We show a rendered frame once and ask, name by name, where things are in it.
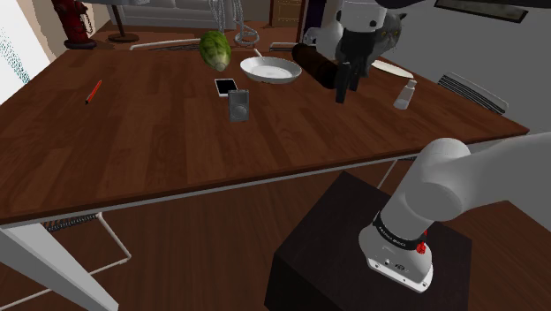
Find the white rounded figure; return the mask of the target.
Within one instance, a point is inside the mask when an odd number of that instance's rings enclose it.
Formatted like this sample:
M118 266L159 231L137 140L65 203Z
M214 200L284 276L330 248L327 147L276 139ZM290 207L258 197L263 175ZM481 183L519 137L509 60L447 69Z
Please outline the white rounded figure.
M320 54L334 61L336 60L336 47L342 35L341 23L334 20L324 27L309 27L303 36L303 43L314 44Z

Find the grey cat figure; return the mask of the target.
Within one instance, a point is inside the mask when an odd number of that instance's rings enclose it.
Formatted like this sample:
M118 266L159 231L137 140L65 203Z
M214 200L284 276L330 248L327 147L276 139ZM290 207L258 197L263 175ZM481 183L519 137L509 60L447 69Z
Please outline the grey cat figure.
M384 52L395 48L401 36L403 28L402 21L406 16L406 13L386 13L381 28L375 30L374 50L367 58L365 68L361 71L362 78L367 78L369 76L373 61ZM342 37L336 47L336 60L339 62L343 62L343 55L341 53Z

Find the dark brown cylinder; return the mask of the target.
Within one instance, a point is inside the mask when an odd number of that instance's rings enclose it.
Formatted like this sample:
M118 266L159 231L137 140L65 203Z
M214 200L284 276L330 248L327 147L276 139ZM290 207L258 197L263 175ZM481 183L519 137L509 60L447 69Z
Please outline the dark brown cylinder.
M314 46L296 44L291 51L293 60L327 89L336 88L338 65L324 57Z

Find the white flat plate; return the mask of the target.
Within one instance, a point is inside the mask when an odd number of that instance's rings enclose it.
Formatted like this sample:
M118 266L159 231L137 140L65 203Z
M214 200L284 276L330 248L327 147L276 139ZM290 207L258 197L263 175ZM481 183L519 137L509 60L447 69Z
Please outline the white flat plate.
M407 78L407 79L411 79L411 80L414 79L414 76L411 72L407 72L405 69L402 69L398 66L395 66L393 64L389 64L389 63L386 63L386 62L383 62L383 61L380 61L380 60L373 61L372 62L372 67L374 67L378 70L384 71L384 72L394 74L394 75L399 76L399 77L403 77L403 78Z

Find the small clear bottle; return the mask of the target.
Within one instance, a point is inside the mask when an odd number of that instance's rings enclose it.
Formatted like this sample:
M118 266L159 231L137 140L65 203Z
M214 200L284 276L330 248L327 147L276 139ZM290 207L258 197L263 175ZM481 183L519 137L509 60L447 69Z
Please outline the small clear bottle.
M399 96L395 99L393 106L399 110L406 110L415 91L417 81L409 80L404 86Z

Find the white frying pan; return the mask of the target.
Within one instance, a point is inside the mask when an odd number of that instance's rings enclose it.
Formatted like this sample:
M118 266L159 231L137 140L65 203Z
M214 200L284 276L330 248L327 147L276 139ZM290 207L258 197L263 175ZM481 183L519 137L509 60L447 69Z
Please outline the white frying pan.
M288 84L302 73L302 68L280 57L265 57L257 49L255 57L240 62L240 68L251 80L269 84Z

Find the brown wooden door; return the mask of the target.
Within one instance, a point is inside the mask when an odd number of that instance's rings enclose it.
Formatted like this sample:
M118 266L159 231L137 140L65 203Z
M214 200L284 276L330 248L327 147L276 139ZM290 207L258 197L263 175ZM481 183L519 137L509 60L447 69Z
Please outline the brown wooden door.
M272 27L297 27L303 0L270 0L269 20Z

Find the grey music player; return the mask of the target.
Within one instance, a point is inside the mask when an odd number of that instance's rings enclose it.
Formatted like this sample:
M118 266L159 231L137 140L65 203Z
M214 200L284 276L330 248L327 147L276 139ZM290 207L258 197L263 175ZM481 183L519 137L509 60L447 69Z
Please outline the grey music player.
M228 110L231 122L249 119L249 91L247 89L230 90L228 93Z

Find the white smartphone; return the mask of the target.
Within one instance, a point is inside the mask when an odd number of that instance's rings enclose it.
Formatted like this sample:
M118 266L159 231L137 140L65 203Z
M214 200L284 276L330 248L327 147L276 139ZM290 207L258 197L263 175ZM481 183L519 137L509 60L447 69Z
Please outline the white smartphone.
M230 91L237 90L237 84L234 79L215 79L215 87L219 97L227 97Z

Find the green lettuce head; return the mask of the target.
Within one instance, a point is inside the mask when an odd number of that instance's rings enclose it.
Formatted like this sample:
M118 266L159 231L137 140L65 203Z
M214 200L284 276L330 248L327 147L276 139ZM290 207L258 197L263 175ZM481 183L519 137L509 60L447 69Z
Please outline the green lettuce head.
M223 72L231 60L231 48L224 33L213 30L200 38L200 54L208 66Z

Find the dark robot stand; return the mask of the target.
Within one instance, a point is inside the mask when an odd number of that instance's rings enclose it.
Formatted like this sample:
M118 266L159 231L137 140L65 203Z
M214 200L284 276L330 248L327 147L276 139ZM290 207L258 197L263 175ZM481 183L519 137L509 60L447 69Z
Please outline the dark robot stand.
M428 229L434 276L422 293L368 266L359 233L389 195L341 173L275 251L269 311L468 311L472 242L434 223Z

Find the white sofa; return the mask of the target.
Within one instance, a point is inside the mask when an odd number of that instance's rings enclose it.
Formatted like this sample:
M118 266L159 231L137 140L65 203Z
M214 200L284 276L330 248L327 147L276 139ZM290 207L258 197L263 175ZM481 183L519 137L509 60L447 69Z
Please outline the white sofa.
M143 5L118 5L126 26L217 29L208 0L150 0Z

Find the brown wooden table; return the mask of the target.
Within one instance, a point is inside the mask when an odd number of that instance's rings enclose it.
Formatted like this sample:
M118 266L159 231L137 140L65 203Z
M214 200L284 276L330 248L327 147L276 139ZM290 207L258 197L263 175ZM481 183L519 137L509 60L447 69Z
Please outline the brown wooden table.
M197 52L63 53L0 105L0 229L409 156L441 137L526 133L423 78L408 110L393 107L404 79L380 71L340 104L308 74L253 81L239 65L246 58L236 52L225 76L249 90L251 113L231 122L219 74Z

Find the dark floor lamp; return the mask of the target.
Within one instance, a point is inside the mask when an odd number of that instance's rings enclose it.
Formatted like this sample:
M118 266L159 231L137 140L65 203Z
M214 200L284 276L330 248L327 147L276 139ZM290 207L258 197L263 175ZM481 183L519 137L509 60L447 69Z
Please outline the dark floor lamp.
M129 4L129 0L111 0L110 7L115 17L115 21L118 29L118 33L110 34L108 36L108 40L111 42L123 42L123 43L137 42L140 39L136 34L127 34L124 30L124 26L118 11L118 6L127 5L127 4Z

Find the red pen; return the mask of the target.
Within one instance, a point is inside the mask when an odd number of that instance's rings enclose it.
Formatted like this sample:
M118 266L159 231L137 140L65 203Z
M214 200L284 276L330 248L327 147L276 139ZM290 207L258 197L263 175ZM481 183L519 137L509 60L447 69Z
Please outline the red pen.
M93 90L92 90L92 91L90 92L90 94L86 97L85 104L89 104L89 103L93 100L93 98L94 98L95 94L97 93L98 89L100 88L101 84L102 84L102 80L99 80L99 81L95 84Z

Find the red fire hydrant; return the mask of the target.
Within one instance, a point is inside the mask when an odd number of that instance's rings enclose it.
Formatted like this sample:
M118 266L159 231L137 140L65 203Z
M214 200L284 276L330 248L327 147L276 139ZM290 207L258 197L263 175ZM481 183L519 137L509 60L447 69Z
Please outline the red fire hydrant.
M96 41L88 37L87 28L82 16L87 14L87 7L78 0L51 0L67 39L67 49L94 49Z

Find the dark framed wall picture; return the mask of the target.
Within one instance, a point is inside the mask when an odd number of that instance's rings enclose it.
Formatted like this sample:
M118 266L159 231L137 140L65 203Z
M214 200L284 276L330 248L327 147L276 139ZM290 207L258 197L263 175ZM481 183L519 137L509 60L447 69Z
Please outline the dark framed wall picture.
M528 14L527 10L508 4L489 4L465 0L436 0L434 6L513 23L521 23Z

